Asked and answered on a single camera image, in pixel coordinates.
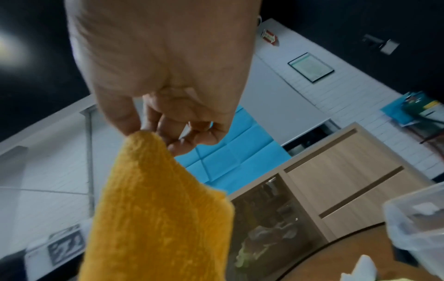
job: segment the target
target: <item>cabinet drawer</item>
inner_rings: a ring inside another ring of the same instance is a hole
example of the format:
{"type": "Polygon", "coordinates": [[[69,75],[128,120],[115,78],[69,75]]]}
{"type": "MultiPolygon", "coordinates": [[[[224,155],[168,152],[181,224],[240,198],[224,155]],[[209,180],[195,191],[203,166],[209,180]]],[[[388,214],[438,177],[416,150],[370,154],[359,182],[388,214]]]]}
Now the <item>cabinet drawer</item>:
{"type": "Polygon", "coordinates": [[[339,238],[383,222],[384,202],[426,186],[426,183],[403,170],[322,220],[339,238]]]}
{"type": "Polygon", "coordinates": [[[354,131],[288,175],[321,214],[400,166],[354,131]]]}

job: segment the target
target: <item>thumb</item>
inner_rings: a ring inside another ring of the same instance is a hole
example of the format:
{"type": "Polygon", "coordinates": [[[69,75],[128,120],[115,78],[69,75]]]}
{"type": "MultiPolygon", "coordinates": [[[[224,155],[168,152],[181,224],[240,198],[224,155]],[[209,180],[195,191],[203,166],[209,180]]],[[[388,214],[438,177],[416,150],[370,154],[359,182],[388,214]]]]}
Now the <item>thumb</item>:
{"type": "Polygon", "coordinates": [[[140,130],[139,113],[131,97],[96,93],[96,98],[106,119],[122,134],[129,136],[140,130]]]}

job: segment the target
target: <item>framed picture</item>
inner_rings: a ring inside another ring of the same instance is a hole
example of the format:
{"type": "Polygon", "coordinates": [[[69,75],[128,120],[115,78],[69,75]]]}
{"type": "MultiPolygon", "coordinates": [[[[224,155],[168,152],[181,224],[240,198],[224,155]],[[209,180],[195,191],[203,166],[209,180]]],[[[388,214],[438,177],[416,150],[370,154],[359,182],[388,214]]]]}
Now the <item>framed picture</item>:
{"type": "Polygon", "coordinates": [[[315,83],[321,78],[334,72],[334,69],[323,63],[310,53],[298,56],[288,63],[294,70],[302,74],[307,80],[315,83]]]}

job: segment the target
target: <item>clear plastic lid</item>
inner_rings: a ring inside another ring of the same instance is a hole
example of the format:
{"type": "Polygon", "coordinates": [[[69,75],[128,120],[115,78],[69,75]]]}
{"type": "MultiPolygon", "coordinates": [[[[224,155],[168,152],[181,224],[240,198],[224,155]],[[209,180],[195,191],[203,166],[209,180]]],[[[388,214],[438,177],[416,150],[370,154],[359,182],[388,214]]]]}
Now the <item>clear plastic lid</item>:
{"type": "Polygon", "coordinates": [[[444,183],[387,201],[388,236],[404,250],[444,246],[444,183]]]}

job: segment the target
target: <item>round wooden table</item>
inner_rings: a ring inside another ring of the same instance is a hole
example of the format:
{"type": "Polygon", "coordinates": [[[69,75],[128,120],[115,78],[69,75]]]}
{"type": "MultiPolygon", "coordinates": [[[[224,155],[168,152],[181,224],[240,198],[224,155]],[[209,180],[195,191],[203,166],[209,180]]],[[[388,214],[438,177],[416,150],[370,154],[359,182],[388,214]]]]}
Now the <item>round wooden table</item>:
{"type": "Polygon", "coordinates": [[[351,273],[361,255],[371,257],[379,280],[407,278],[413,281],[440,281],[423,268],[397,262],[385,225],[358,232],[327,247],[295,266],[282,281],[339,281],[341,273],[351,273]]]}

